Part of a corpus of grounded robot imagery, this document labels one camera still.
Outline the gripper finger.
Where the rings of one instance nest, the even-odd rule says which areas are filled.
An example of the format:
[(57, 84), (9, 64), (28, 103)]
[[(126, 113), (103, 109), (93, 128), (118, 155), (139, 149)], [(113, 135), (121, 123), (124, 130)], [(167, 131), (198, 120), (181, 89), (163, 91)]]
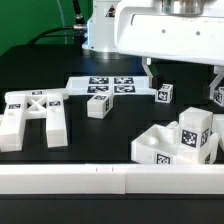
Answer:
[(146, 73), (146, 75), (149, 78), (149, 87), (152, 87), (152, 83), (153, 83), (153, 74), (149, 68), (149, 66), (151, 65), (151, 59), (148, 57), (143, 57), (142, 58), (142, 67)]
[(224, 66), (215, 66), (213, 72), (216, 77), (209, 85), (206, 86), (206, 97), (210, 100), (215, 98), (218, 92), (217, 87), (224, 79)]

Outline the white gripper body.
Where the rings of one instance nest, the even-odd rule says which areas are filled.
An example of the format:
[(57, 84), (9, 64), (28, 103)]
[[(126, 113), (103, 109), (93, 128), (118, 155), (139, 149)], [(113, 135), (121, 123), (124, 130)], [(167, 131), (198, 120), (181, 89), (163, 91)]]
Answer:
[(115, 13), (119, 53), (224, 66), (224, 0), (205, 0), (200, 15), (167, 14), (165, 0), (122, 0)]

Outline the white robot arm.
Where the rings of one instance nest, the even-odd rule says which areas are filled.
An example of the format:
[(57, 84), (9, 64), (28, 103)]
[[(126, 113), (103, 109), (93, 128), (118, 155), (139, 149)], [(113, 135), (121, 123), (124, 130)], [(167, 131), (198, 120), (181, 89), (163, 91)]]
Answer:
[(133, 55), (212, 65), (213, 99), (224, 80), (224, 0), (93, 0), (85, 53), (103, 59)]

